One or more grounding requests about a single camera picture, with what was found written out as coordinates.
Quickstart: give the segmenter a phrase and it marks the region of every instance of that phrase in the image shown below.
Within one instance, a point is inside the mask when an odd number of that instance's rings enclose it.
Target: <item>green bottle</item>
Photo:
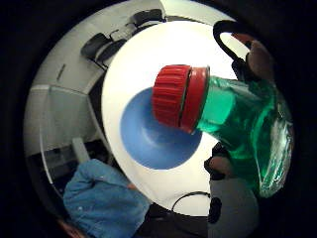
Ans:
[[[152,101],[161,123],[188,133],[198,129],[222,142],[237,176],[260,196],[283,186],[292,124],[272,83],[220,78],[208,67],[169,65],[158,74]]]

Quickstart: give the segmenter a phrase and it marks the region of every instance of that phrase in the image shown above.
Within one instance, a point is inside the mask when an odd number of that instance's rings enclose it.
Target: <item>red bottle cap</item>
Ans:
[[[179,127],[190,70],[189,65],[168,65],[158,73],[153,88],[153,111],[157,120],[167,126]]]
[[[193,132],[199,120],[208,78],[209,67],[194,67],[191,71],[180,120],[180,129],[185,132]]]

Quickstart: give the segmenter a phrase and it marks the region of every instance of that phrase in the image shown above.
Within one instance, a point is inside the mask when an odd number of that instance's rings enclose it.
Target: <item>cable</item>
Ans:
[[[205,191],[193,191],[193,192],[190,192],[190,193],[187,193],[185,194],[184,196],[180,197],[175,203],[174,205],[172,206],[171,208],[171,211],[170,211],[170,215],[171,215],[171,221],[173,223],[173,225],[181,232],[185,233],[185,234],[188,234],[188,235],[192,235],[192,236],[196,236],[196,237],[201,237],[201,238],[206,238],[205,236],[201,235],[201,234],[198,234],[198,233],[195,233],[195,232],[192,232],[192,231],[189,231],[189,230],[186,230],[184,229],[183,227],[181,227],[177,222],[176,222],[176,219],[175,219],[175,213],[174,213],[174,208],[175,206],[178,204],[179,201],[181,201],[183,198],[186,198],[188,196],[193,196],[193,195],[205,195],[205,196],[208,196],[210,198],[210,193],[208,192],[205,192]]]

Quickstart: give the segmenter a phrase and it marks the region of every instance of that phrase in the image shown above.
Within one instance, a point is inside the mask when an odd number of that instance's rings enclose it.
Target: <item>desk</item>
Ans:
[[[236,44],[230,35],[224,38],[225,42]],[[244,55],[248,49],[241,45],[239,51]],[[208,64],[211,74],[236,78],[231,62],[214,41],[211,26],[182,21],[159,24],[140,32],[118,51],[110,64],[102,91],[107,139],[129,180],[166,209],[171,209],[185,193],[209,192],[209,175],[203,162],[210,157],[217,141],[203,134],[197,150],[179,167],[170,170],[146,168],[133,160],[121,140],[120,120],[125,107],[135,95],[154,85],[159,70],[167,64]],[[208,197],[200,195],[185,198],[175,208],[178,213],[193,216],[207,215],[208,210]]]

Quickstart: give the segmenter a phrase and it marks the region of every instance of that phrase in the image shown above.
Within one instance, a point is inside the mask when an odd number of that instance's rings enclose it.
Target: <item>blue shirt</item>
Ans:
[[[114,168],[98,160],[78,166],[67,184],[64,206],[74,224],[96,238],[131,238],[150,201]]]

